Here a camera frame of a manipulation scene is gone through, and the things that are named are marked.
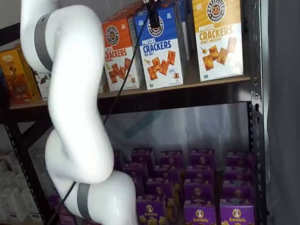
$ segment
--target purple box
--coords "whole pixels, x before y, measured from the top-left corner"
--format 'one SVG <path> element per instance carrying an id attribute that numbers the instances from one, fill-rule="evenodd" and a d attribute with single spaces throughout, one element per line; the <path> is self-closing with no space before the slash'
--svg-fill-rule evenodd
<path id="1" fill-rule="evenodd" d="M 214 183 L 214 169 L 211 166 L 189 165 L 186 170 L 186 179 L 209 180 Z"/>
<path id="2" fill-rule="evenodd" d="M 227 154 L 227 165 L 254 168 L 254 157 L 249 152 L 229 151 Z"/>
<path id="3" fill-rule="evenodd" d="M 135 184 L 135 194 L 136 196 L 145 195 L 145 188 L 143 185 L 143 180 L 141 176 L 131 175 L 131 179 Z"/>
<path id="4" fill-rule="evenodd" d="M 222 197 L 254 199 L 254 189 L 251 182 L 224 180 Z"/>
<path id="5" fill-rule="evenodd" d="M 134 148 L 131 152 L 131 159 L 136 163 L 145 163 L 149 173 L 153 172 L 155 160 L 152 148 Z"/>
<path id="6" fill-rule="evenodd" d="M 127 173 L 128 175 L 138 175 L 142 177 L 142 181 L 146 184 L 148 179 L 148 170 L 147 166 L 144 163 L 129 163 L 124 164 L 123 172 Z"/>
<path id="7" fill-rule="evenodd" d="M 213 200 L 194 199 L 184 203 L 186 225 L 217 225 Z"/>
<path id="8" fill-rule="evenodd" d="M 183 152 L 182 150 L 176 151 L 162 151 L 159 159 L 160 165 L 174 165 L 177 168 L 183 168 Z"/>
<path id="9" fill-rule="evenodd" d="M 255 225 L 254 207 L 248 199 L 221 199 L 220 214 L 225 225 Z"/>
<path id="10" fill-rule="evenodd" d="M 192 149 L 189 154 L 192 165 L 215 166 L 215 151 L 213 149 Z"/>
<path id="11" fill-rule="evenodd" d="M 250 168 L 227 166 L 224 171 L 225 180 L 254 181 L 254 175 Z"/>
<path id="12" fill-rule="evenodd" d="M 136 200 L 136 212 L 140 225 L 168 224 L 168 218 L 165 216 L 165 200 L 161 196 L 138 196 Z"/>
<path id="13" fill-rule="evenodd" d="M 154 167 L 154 175 L 157 177 L 163 177 L 171 179 L 174 184 L 174 201 L 176 204 L 183 204 L 183 192 L 182 183 L 183 180 L 180 178 L 180 172 L 175 166 L 170 165 L 156 165 Z"/>
<path id="14" fill-rule="evenodd" d="M 165 197 L 166 213 L 169 222 L 176 223 L 177 221 L 177 204 L 174 202 L 174 185 L 172 180 L 161 177 L 150 178 L 146 184 L 148 194 L 160 195 Z"/>
<path id="15" fill-rule="evenodd" d="M 184 182 L 184 197 L 186 200 L 198 198 L 214 198 L 213 184 L 209 180 L 186 179 Z"/>

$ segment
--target yellow cracker box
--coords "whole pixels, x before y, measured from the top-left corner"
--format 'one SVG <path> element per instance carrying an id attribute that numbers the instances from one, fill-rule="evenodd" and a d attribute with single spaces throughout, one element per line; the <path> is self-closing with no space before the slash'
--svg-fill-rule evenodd
<path id="1" fill-rule="evenodd" d="M 243 74 L 240 0 L 192 0 L 200 80 Z"/>

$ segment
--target pretzel crackers box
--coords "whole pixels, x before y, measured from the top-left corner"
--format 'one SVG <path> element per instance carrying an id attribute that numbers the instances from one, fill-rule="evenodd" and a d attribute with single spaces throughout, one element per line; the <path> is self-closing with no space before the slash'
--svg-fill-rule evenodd
<path id="1" fill-rule="evenodd" d="M 177 2 L 158 2 L 156 9 L 159 27 L 151 28 L 147 11 L 135 15 L 137 33 L 142 30 L 139 41 L 147 89 L 183 84 L 186 63 L 185 46 Z"/>
<path id="2" fill-rule="evenodd" d="M 102 23 L 105 36 L 105 71 L 110 91 L 120 90 L 137 42 L 131 13 L 131 10 L 125 10 Z M 140 88 L 143 77 L 141 55 L 137 51 L 124 90 Z"/>
<path id="3" fill-rule="evenodd" d="M 243 74 L 240 0 L 192 0 L 200 80 Z"/>

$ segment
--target cracker picture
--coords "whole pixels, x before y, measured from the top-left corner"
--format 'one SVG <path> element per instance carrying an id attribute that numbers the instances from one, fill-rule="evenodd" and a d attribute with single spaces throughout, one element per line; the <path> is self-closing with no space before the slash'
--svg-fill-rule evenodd
<path id="1" fill-rule="evenodd" d="M 206 71 L 214 68 L 214 63 L 212 62 L 212 55 L 204 56 L 203 62 Z"/>
<path id="2" fill-rule="evenodd" d="M 229 37 L 227 51 L 229 53 L 234 53 L 235 45 L 236 45 L 236 37 Z"/>
<path id="3" fill-rule="evenodd" d="M 174 65 L 174 63 L 175 63 L 175 54 L 176 54 L 176 52 L 173 52 L 173 51 L 168 52 L 168 60 L 167 61 L 171 65 Z"/>
<path id="4" fill-rule="evenodd" d="M 212 46 L 211 48 L 209 48 L 210 54 L 212 56 L 212 60 L 216 60 L 218 58 L 219 55 L 219 51 L 216 45 Z"/>
<path id="5" fill-rule="evenodd" d="M 148 72 L 149 72 L 150 80 L 153 81 L 153 80 L 157 79 L 158 76 L 155 72 L 155 67 L 154 66 L 148 67 Z"/>
<path id="6" fill-rule="evenodd" d="M 159 72 L 163 75 L 167 75 L 169 68 L 169 63 L 165 60 L 162 60 Z"/>
<path id="7" fill-rule="evenodd" d="M 217 57 L 217 62 L 225 65 L 227 55 L 228 55 L 227 49 L 221 48 L 219 56 Z"/>
<path id="8" fill-rule="evenodd" d="M 129 70 L 130 63 L 131 63 L 131 59 L 125 58 L 124 67 L 126 70 Z"/>
<path id="9" fill-rule="evenodd" d="M 115 72 L 116 75 L 120 75 L 118 64 L 112 64 L 112 70 Z"/>
<path id="10" fill-rule="evenodd" d="M 160 70 L 160 60 L 159 57 L 156 57 L 152 60 L 153 66 L 155 68 L 155 72 Z"/>
<path id="11" fill-rule="evenodd" d="M 109 71 L 109 76 L 111 77 L 112 83 L 118 82 L 118 81 L 117 81 L 116 73 L 115 73 L 114 71 Z"/>
<path id="12" fill-rule="evenodd" d="M 126 69 L 123 66 L 120 66 L 120 74 L 119 77 L 125 79 L 126 76 Z"/>

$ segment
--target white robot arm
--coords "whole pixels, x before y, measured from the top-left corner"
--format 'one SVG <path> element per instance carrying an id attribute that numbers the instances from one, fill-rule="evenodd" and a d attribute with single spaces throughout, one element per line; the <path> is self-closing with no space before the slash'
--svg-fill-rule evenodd
<path id="1" fill-rule="evenodd" d="M 56 0 L 22 0 L 21 45 L 30 66 L 52 72 L 48 108 L 54 130 L 46 167 L 73 214 L 103 225 L 137 225 L 131 178 L 113 171 L 113 150 L 97 108 L 104 40 L 85 6 L 58 9 Z"/>

